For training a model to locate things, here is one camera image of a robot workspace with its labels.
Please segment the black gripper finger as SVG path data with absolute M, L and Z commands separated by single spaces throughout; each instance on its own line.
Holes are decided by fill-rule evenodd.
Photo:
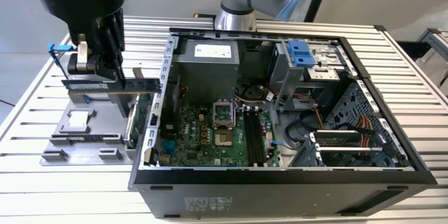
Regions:
M 124 51 L 124 21 L 122 9 L 117 9 L 110 15 L 97 18 L 97 38 L 100 40 L 96 74 L 109 80 L 122 80 L 121 69 Z
M 97 58 L 96 51 L 88 45 L 85 34 L 78 34 L 76 51 L 69 55 L 68 73 L 72 75 L 94 74 Z

